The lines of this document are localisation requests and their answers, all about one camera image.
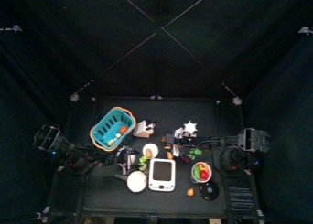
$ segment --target black table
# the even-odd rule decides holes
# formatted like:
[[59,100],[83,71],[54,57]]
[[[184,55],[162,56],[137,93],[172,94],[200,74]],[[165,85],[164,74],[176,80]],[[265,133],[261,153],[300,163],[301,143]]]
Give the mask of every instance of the black table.
[[[209,136],[237,135],[244,126],[240,107],[230,101],[209,100],[139,100],[139,99],[85,99],[77,102],[69,116],[65,135],[74,143],[91,142],[89,132],[115,106],[130,110],[137,122],[158,121],[154,135],[150,138],[127,136],[123,143],[138,152],[148,143],[160,147],[158,158],[166,158],[161,143],[164,132],[174,132],[192,121],[197,123],[197,141]],[[118,165],[95,166],[89,174],[71,176],[66,171],[57,173],[53,188],[53,212],[58,215],[115,216],[141,218],[228,218],[228,202],[225,200],[225,179],[214,168],[213,152],[205,150],[189,163],[178,159],[177,187],[173,192],[152,191],[149,187],[133,193],[126,182],[115,177],[121,174]],[[220,187],[220,196],[214,201],[201,197],[200,185],[192,182],[192,167],[197,161],[213,165],[213,177]],[[189,188],[194,188],[194,197],[186,197]]]

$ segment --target black fabric wall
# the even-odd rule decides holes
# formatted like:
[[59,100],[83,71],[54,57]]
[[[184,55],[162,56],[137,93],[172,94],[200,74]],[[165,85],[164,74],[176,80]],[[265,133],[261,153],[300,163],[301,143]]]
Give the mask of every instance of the black fabric wall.
[[313,222],[312,54],[313,37],[304,36],[245,104],[248,127],[272,134],[273,148],[259,176],[264,211],[289,223]]
[[51,158],[32,143],[45,123],[65,126],[70,97],[23,38],[0,37],[0,222],[14,223],[47,205]]

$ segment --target toy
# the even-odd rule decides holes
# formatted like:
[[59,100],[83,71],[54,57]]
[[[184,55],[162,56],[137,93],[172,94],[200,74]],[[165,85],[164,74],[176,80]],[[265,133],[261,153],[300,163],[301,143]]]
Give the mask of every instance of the toy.
[[190,188],[186,192],[186,197],[193,197],[194,196],[194,190]]
[[196,137],[198,130],[196,129],[197,123],[192,123],[189,121],[188,124],[184,124],[185,126],[176,130],[176,138],[182,139],[184,137]]
[[129,127],[126,125],[123,125],[121,127],[121,134],[126,134],[127,130],[129,130]]
[[157,121],[152,122],[149,120],[142,121],[135,125],[134,136],[142,138],[150,138],[150,135],[154,134]]

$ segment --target toy fruit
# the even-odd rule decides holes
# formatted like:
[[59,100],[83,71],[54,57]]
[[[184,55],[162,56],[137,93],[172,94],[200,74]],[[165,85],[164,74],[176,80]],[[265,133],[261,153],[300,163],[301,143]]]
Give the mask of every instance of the toy fruit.
[[201,171],[206,171],[206,165],[205,164],[200,164],[198,166],[200,166]]
[[121,134],[126,134],[127,130],[129,130],[127,126],[123,125],[123,126],[121,127]]
[[193,177],[196,178],[196,179],[201,179],[201,175],[200,175],[200,167],[198,166],[196,166],[194,168],[193,168]]
[[193,197],[194,196],[194,191],[193,188],[190,188],[186,192],[186,197]]
[[206,170],[201,171],[201,179],[208,180],[209,179],[209,174]]
[[150,149],[146,150],[145,156],[148,157],[148,159],[152,159],[153,154],[152,154],[152,150]]

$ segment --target plastic basket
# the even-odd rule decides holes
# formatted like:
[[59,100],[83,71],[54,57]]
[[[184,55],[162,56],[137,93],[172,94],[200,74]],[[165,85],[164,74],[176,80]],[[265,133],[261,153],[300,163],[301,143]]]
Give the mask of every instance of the plastic basket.
[[[126,126],[127,131],[117,137],[121,128]],[[94,126],[90,132],[94,145],[105,151],[113,151],[119,146],[122,140],[135,127],[135,117],[131,112],[122,107],[114,107],[101,122]]]

